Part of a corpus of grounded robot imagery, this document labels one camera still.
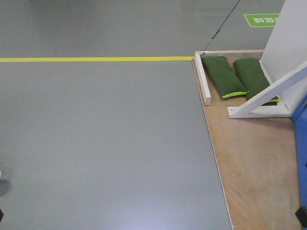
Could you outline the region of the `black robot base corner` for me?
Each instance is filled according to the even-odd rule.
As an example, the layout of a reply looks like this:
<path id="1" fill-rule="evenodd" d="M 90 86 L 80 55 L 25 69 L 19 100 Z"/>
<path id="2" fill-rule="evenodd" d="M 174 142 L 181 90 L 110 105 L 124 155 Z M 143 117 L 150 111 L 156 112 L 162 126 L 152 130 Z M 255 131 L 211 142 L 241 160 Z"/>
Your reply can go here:
<path id="1" fill-rule="evenodd" d="M 2 210 L 0 209 L 0 222 L 2 221 L 3 216 L 4 216 L 4 214 L 3 214 Z"/>

